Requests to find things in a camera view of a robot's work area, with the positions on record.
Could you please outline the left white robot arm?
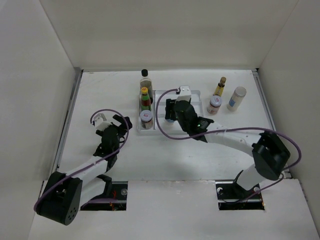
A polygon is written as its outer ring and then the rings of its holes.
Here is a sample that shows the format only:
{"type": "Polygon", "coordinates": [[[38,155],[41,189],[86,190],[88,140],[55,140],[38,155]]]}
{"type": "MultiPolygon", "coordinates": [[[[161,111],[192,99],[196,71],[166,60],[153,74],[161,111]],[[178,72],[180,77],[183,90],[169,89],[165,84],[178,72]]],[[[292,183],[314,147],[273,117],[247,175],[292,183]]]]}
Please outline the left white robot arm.
{"type": "Polygon", "coordinates": [[[119,113],[112,118],[119,125],[108,121],[102,113],[90,119],[101,138],[100,144],[92,157],[79,167],[67,172],[55,171],[49,176],[33,207],[36,214],[67,226],[81,209],[106,204],[108,209],[115,210],[125,203],[122,189],[114,186],[106,173],[118,160],[132,123],[129,117],[119,113]]]}

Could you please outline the black cap soy sauce bottle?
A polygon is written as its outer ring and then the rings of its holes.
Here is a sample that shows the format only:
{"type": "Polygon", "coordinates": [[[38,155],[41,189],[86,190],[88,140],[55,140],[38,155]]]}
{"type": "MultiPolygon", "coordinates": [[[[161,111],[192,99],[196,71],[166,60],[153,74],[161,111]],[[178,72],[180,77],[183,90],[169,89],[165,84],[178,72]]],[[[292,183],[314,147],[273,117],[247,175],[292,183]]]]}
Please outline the black cap soy sauce bottle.
{"type": "Polygon", "coordinates": [[[140,80],[140,88],[147,88],[148,89],[148,94],[150,97],[151,103],[153,103],[154,97],[153,97],[153,85],[152,85],[152,80],[149,78],[149,72],[147,69],[142,69],[141,70],[141,76],[142,79],[140,80]]]}

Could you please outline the white lid dark sauce jar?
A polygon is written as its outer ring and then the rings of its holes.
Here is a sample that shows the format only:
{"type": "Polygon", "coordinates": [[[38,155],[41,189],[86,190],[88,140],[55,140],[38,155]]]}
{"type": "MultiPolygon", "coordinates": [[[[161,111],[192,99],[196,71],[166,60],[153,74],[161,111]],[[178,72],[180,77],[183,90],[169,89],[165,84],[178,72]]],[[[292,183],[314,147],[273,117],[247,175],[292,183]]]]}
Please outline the white lid dark sauce jar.
{"type": "Polygon", "coordinates": [[[141,126],[144,129],[151,129],[153,126],[153,114],[150,110],[142,110],[140,113],[141,126]]]}

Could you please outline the small yellow oil bottle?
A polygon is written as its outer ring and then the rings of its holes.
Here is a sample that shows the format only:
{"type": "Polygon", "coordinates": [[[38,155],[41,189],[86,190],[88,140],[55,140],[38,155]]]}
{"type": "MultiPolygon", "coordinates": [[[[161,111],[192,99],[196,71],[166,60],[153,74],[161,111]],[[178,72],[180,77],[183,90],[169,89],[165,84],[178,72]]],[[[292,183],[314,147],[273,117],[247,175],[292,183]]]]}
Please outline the small yellow oil bottle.
{"type": "Polygon", "coordinates": [[[217,87],[216,87],[216,89],[214,91],[214,94],[213,94],[214,96],[219,96],[219,97],[222,96],[226,81],[227,81],[226,77],[223,76],[223,77],[220,78],[220,81],[217,84],[217,87]]]}

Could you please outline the white lid brown sauce jar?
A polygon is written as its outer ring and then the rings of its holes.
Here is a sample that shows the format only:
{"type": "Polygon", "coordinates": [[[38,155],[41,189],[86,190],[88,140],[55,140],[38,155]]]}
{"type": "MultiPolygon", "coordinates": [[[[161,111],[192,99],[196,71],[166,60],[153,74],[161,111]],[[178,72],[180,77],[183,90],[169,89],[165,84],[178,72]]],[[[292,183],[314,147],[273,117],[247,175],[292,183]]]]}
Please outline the white lid brown sauce jar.
{"type": "Polygon", "coordinates": [[[222,98],[219,95],[213,95],[210,98],[209,104],[207,106],[207,112],[211,115],[215,115],[218,113],[221,105],[222,105],[222,98]]]}

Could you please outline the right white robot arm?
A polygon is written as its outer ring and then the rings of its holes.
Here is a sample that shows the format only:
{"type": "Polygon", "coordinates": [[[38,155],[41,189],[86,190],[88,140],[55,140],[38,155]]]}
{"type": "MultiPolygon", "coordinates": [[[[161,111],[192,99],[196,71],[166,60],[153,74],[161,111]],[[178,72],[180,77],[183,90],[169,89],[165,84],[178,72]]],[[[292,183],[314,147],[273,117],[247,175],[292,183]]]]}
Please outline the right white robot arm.
{"type": "Polygon", "coordinates": [[[177,121],[192,139],[223,145],[251,156],[253,164],[242,170],[233,181],[232,192],[245,197],[252,188],[264,180],[276,181],[291,154],[276,133],[227,131],[212,119],[198,116],[194,107],[185,100],[167,99],[165,119],[177,121]]]}

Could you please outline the yellow cap chili sauce bottle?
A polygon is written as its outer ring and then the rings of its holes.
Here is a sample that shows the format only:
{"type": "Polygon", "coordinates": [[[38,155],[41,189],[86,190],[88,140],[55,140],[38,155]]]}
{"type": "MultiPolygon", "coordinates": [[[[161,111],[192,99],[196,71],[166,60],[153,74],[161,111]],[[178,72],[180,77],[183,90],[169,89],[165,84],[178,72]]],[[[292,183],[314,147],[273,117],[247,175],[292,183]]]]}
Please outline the yellow cap chili sauce bottle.
{"type": "Polygon", "coordinates": [[[151,103],[151,98],[149,96],[148,88],[147,87],[142,87],[141,88],[141,97],[140,97],[140,107],[141,110],[152,110],[152,103],[151,103]]]}

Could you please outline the grey cap white shaker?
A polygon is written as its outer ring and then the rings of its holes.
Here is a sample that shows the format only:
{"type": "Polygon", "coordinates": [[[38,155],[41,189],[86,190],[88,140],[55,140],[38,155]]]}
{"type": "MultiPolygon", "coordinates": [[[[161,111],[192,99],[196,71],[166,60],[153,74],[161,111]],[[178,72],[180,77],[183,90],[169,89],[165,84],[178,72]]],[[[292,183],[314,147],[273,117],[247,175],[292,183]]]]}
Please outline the grey cap white shaker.
{"type": "Polygon", "coordinates": [[[242,103],[246,94],[247,94],[247,90],[243,86],[238,86],[234,90],[231,98],[229,99],[227,108],[232,112],[236,111],[239,108],[240,104],[242,103]]]}

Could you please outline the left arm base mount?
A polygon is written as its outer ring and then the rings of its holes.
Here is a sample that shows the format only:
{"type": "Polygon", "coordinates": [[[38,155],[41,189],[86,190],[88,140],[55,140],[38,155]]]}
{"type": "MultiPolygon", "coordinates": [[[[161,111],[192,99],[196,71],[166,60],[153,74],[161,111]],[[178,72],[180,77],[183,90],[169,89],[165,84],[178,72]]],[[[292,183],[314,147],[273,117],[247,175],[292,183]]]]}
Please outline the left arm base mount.
{"type": "Polygon", "coordinates": [[[127,209],[128,182],[113,181],[104,174],[94,178],[81,193],[82,211],[125,211],[127,209]]]}

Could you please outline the white flip cap shaker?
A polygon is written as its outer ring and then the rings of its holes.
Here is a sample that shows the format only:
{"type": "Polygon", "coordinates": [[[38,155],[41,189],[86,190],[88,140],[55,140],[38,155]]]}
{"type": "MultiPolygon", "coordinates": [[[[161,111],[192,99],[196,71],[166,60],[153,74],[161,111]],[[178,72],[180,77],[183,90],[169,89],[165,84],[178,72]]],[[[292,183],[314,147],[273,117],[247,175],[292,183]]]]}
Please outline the white flip cap shaker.
{"type": "Polygon", "coordinates": [[[174,121],[174,120],[171,120],[171,119],[165,119],[165,123],[166,123],[167,125],[173,125],[173,124],[175,123],[175,121],[174,121]]]}

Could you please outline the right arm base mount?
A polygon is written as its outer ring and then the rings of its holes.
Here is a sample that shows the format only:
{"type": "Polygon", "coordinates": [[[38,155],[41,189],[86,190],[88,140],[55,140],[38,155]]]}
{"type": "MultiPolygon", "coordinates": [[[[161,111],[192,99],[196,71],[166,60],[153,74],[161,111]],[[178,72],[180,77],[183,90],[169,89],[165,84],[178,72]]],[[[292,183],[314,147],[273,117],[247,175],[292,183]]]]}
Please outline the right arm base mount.
{"type": "Polygon", "coordinates": [[[260,185],[254,185],[250,190],[240,187],[236,181],[241,171],[234,180],[216,181],[216,195],[218,208],[221,211],[240,210],[265,210],[260,185]]]}

